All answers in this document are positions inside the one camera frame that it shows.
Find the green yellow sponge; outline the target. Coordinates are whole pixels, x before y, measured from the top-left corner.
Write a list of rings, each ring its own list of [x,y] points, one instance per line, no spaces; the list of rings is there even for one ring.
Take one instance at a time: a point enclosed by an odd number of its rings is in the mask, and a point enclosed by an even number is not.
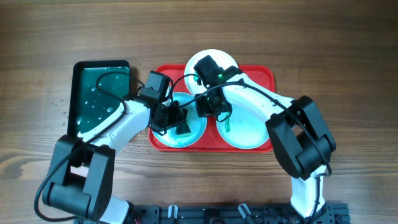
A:
[[[177,126],[176,126],[176,130],[175,130],[175,134],[176,135],[183,135],[183,134],[189,134],[191,133],[191,130],[189,128],[189,125],[187,123],[187,120],[184,119],[183,121],[181,121]]]

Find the light blue plate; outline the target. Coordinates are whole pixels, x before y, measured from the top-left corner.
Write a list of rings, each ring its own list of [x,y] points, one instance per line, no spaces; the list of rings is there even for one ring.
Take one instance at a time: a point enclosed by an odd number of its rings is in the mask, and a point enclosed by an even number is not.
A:
[[[254,149],[269,140],[265,123],[238,105],[232,105],[230,116],[216,121],[216,127],[220,136],[238,149]]]
[[[184,92],[177,92],[173,94],[173,100],[163,102],[162,104],[169,106],[176,101],[179,102],[179,108],[188,110],[187,123],[191,130],[189,134],[176,135],[176,128],[168,129],[167,131],[153,131],[155,137],[163,144],[173,148],[183,148],[197,142],[205,132],[207,119],[201,118],[197,115],[195,104],[188,104],[193,99],[193,95]]]

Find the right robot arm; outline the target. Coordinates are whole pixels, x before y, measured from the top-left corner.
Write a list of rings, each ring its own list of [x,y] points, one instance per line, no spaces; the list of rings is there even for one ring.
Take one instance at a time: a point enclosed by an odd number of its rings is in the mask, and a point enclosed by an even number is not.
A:
[[[220,103],[238,105],[265,123],[275,157],[292,178],[290,203],[307,222],[315,221],[324,205],[322,181],[332,174],[331,153],[336,142],[315,102],[295,100],[269,91],[234,65],[223,69],[210,56],[193,67],[198,84],[206,87],[195,96],[198,107],[213,114]]]

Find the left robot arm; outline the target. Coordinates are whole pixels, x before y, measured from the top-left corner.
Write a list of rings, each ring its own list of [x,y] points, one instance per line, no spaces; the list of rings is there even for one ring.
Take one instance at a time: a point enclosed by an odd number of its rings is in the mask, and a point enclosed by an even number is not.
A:
[[[106,72],[96,79],[95,91],[111,111],[86,116],[85,106],[76,109],[77,135],[66,134],[55,144],[49,172],[37,190],[35,213],[48,222],[39,202],[70,214],[69,220],[91,223],[137,223],[131,202],[112,195],[116,155],[140,131],[151,128],[159,134],[185,127],[187,113],[177,103],[167,104],[174,89],[170,77],[152,71],[136,93],[118,95],[107,90],[125,73]]]

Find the red plastic tray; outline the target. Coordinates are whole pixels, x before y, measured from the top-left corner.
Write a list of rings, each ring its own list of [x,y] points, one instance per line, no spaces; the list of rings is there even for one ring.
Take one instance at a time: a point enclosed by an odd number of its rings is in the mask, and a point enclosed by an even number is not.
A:
[[[250,79],[264,88],[274,92],[275,80],[273,73],[263,65],[240,65],[239,68],[248,75]],[[157,72],[169,76],[172,80],[180,78],[184,74],[184,64],[164,64],[156,69]],[[168,147],[161,143],[149,130],[148,140],[150,144],[163,152],[244,152],[228,144],[219,134],[214,118],[207,119],[207,126],[201,138],[190,146],[183,148]]]

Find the black tray with green water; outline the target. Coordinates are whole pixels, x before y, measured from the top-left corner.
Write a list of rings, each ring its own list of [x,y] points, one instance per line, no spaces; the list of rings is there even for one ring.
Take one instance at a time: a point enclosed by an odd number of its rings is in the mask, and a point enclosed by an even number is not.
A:
[[[125,60],[82,61],[74,65],[67,134],[93,130],[108,118],[120,101],[100,92],[96,85],[122,98],[129,93],[130,64]]]

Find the white plate top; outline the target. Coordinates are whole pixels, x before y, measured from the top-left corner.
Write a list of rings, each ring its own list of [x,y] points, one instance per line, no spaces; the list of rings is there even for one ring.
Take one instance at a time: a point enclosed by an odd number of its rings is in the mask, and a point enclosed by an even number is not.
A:
[[[236,61],[232,58],[232,56],[230,56],[226,52],[217,49],[207,49],[196,53],[187,62],[184,70],[184,75],[195,74],[194,66],[197,64],[197,62],[200,59],[204,58],[207,55],[211,56],[212,59],[215,60],[217,65],[223,69],[227,69],[230,66],[238,67]],[[185,77],[184,82],[191,95],[203,93],[206,90],[206,88],[203,85],[199,85],[197,83],[197,78],[194,76]]]

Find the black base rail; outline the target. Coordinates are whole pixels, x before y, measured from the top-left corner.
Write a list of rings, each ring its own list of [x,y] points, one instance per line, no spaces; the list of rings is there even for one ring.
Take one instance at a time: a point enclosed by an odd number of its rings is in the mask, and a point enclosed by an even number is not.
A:
[[[181,207],[169,205],[133,206],[127,216],[132,224],[300,224],[310,223],[289,203],[272,203],[262,206],[241,205],[214,207]]]

